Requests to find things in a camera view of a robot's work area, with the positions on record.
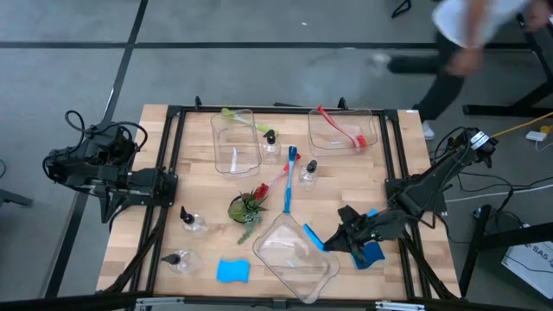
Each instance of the concrete floor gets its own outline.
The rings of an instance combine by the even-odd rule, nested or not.
[[[156,0],[149,1],[138,41],[362,41],[431,42],[434,33],[430,1],[415,1],[408,15],[391,20],[400,3],[365,0]],[[127,41],[138,0],[3,0],[0,41]],[[553,40],[543,36],[545,46]],[[524,38],[516,23],[507,25],[498,42]],[[553,48],[547,53],[553,60]],[[144,104],[191,105],[200,95],[206,105],[334,106],[345,97],[352,107],[407,109],[422,97],[431,77],[376,76],[369,71],[372,50],[333,49],[141,49],[133,52],[115,110],[115,120],[137,121]],[[428,54],[432,51],[389,51]],[[0,187],[35,200],[33,207],[4,205],[0,210],[0,301],[41,295],[73,192],[48,181],[41,159],[52,148],[72,145],[78,133],[63,121],[66,110],[81,112],[97,123],[109,98],[121,49],[1,49],[0,158],[8,172]],[[432,123],[442,136],[458,125],[493,133],[527,119],[467,117],[465,104],[508,105],[543,83],[529,53],[486,53],[485,65],[469,79],[455,103]],[[540,105],[553,105],[547,98]],[[504,136],[493,156],[493,168],[472,172],[495,174],[522,184],[552,175],[553,149],[537,153],[525,130]],[[467,187],[492,183],[464,177]],[[468,196],[456,186],[448,199]],[[466,240],[473,209],[503,198],[448,205],[452,237]],[[513,197],[506,210],[524,222],[553,221],[550,190]],[[108,239],[99,221],[98,203],[89,200],[60,295],[93,293]],[[451,244],[461,273],[467,247]],[[34,256],[32,261],[22,257]],[[547,309],[538,295],[477,266],[470,301]],[[206,306],[189,307],[214,309]]]

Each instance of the blue sponge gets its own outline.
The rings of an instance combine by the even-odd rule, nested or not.
[[[217,268],[217,281],[219,282],[248,282],[250,263],[245,259],[219,260]]]

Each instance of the wooden tabletop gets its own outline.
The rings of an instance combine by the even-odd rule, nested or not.
[[[148,131],[149,140],[137,154],[134,170],[155,166],[166,110],[166,105],[144,106],[140,124]],[[419,116],[416,111],[399,111],[398,114],[409,171],[411,174],[422,173],[430,163]],[[226,211],[229,202],[239,192],[248,192],[280,173],[286,163],[286,150],[289,145],[296,145],[298,152],[302,154],[300,165],[313,158],[308,147],[308,116],[256,114],[257,123],[267,124],[279,130],[278,138],[283,144],[281,161],[276,165],[262,165],[261,172],[256,176],[228,181],[214,167],[210,125],[212,115],[206,112],[188,112],[186,115],[176,168],[179,175],[178,193],[174,206],[168,211],[162,243],[162,256],[179,249],[191,249],[200,255],[203,265],[196,273],[189,275],[175,274],[169,270],[166,263],[160,263],[154,292],[156,295],[295,298],[251,249],[256,237],[282,212],[286,181],[280,181],[271,189],[269,199],[264,202],[264,207],[268,208],[268,211],[262,213],[263,223],[257,226],[251,238],[242,245],[237,245],[237,240],[245,228],[229,219]],[[340,222],[336,210],[343,206],[343,202],[350,204],[359,213],[368,213],[372,208],[385,208],[385,156],[378,118],[375,117],[374,121],[378,142],[363,155],[316,158],[321,176],[313,190],[305,191],[298,186],[299,169],[295,169],[296,185],[292,191],[291,214],[300,225],[309,224],[323,241],[336,231]],[[387,126],[391,136],[394,169],[396,176],[401,176],[391,123]],[[171,127],[169,146],[172,146],[175,129],[176,119]],[[142,139],[138,132],[136,140]],[[168,148],[167,155],[170,155],[170,152],[171,148]],[[180,206],[185,206],[191,213],[204,216],[210,225],[210,232],[200,238],[185,232],[179,219]],[[133,206],[120,213],[115,220],[99,276],[98,289],[111,285],[135,255],[144,211],[144,206]],[[420,225],[420,230],[426,259],[449,290],[459,295],[448,239],[442,223],[438,222],[434,230]],[[320,298],[405,299],[398,242],[384,241],[380,246],[385,260],[376,262],[366,270],[356,270],[350,254],[333,252],[340,261],[340,272],[322,290]],[[215,276],[221,258],[249,260],[249,282],[218,282]],[[144,262],[140,289],[145,288],[149,258],[147,257]],[[416,293],[420,295],[419,277],[412,259],[411,273]]]

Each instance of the yellow cable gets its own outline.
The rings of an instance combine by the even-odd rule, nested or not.
[[[492,137],[501,136],[501,135],[506,134],[506,133],[508,133],[508,132],[510,132],[510,131],[518,130],[518,129],[520,129],[520,128],[524,128],[525,126],[528,126],[528,125],[530,125],[530,124],[533,124],[533,123],[535,123],[535,122],[537,122],[537,121],[539,121],[539,120],[545,119],[545,118],[547,118],[547,117],[549,117],[549,116],[553,116],[553,112],[550,112],[550,113],[548,113],[548,114],[546,114],[546,115],[544,115],[544,116],[535,118],[535,119],[531,120],[530,122],[526,122],[525,124],[520,124],[520,125],[517,125],[517,126],[515,126],[515,127],[511,127],[509,130],[503,130],[503,131],[501,131],[501,132],[499,132],[499,133],[495,133],[495,134],[492,135]]]

